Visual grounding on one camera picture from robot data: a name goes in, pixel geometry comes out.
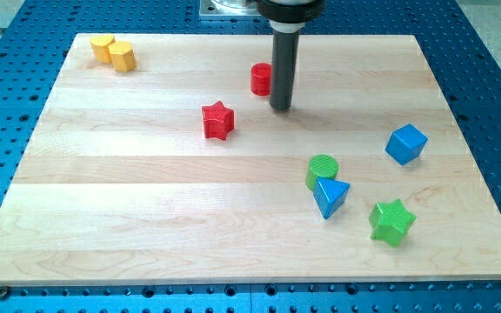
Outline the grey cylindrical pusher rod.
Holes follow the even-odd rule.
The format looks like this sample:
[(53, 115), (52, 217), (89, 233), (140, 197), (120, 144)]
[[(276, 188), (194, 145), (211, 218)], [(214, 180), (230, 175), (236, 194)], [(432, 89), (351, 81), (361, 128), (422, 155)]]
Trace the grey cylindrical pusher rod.
[(291, 107), (299, 32), (304, 23), (270, 21), (272, 28), (270, 105), (274, 110)]

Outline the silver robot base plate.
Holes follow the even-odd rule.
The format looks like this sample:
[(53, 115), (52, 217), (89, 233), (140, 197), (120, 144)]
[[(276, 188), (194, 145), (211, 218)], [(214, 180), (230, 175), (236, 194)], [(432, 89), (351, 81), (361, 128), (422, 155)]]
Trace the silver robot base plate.
[(201, 17), (257, 16), (256, 0), (200, 0)]

